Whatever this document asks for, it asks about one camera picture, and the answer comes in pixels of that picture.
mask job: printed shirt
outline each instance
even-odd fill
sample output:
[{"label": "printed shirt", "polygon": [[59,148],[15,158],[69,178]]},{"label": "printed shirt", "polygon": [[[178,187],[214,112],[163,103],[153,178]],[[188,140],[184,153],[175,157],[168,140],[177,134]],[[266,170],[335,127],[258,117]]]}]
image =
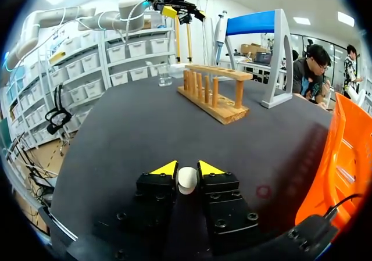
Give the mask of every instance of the printed shirt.
[{"label": "printed shirt", "polygon": [[356,79],[356,71],[355,71],[355,61],[352,60],[349,56],[346,57],[344,61],[344,91],[348,91],[348,85],[350,85],[356,89],[357,84],[355,81]]}]

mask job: wooden test tube rack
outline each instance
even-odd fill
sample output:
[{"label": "wooden test tube rack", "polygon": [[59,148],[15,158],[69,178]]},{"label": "wooden test tube rack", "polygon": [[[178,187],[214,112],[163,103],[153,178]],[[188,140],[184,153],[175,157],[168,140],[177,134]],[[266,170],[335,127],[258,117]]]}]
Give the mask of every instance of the wooden test tube rack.
[{"label": "wooden test tube rack", "polygon": [[[244,81],[251,80],[253,75],[222,67],[187,65],[186,68],[189,68],[190,71],[184,71],[184,85],[177,88],[180,94],[223,124],[231,123],[248,114],[249,109],[242,106]],[[209,76],[205,76],[205,86],[203,87],[202,75],[198,73],[201,71],[235,79],[235,101],[218,93],[219,81],[217,77],[213,78],[210,86]]]}]

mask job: glasses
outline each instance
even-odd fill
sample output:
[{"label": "glasses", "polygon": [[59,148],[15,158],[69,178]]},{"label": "glasses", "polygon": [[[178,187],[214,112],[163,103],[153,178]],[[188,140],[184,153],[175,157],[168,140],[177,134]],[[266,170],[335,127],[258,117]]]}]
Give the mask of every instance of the glasses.
[{"label": "glasses", "polygon": [[328,70],[328,66],[324,67],[324,66],[320,65],[319,63],[316,63],[316,64],[320,67],[321,70],[323,70],[323,71]]}]

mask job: man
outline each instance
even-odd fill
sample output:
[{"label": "man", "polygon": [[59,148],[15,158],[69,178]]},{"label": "man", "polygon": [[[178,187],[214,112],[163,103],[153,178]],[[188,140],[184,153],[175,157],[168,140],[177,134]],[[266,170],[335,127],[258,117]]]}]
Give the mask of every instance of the man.
[{"label": "man", "polygon": [[330,91],[331,83],[323,84],[324,72],[331,66],[331,58],[320,45],[313,44],[307,49],[307,59],[298,59],[293,63],[292,92],[306,100],[314,98],[314,102],[326,109],[324,98]]},{"label": "man", "polygon": [[354,46],[347,47],[348,55],[344,61],[344,96],[350,99],[348,88],[353,87],[356,91],[357,82],[362,82],[363,78],[356,77],[356,49]]}]

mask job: black shirt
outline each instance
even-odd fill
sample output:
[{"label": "black shirt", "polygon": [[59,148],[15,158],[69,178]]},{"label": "black shirt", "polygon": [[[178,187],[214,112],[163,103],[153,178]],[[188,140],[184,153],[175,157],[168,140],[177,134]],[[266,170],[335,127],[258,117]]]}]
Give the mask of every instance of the black shirt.
[{"label": "black shirt", "polygon": [[294,94],[306,97],[309,92],[310,98],[317,96],[321,91],[323,76],[316,76],[310,71],[305,58],[298,59],[293,63],[293,90]]}]

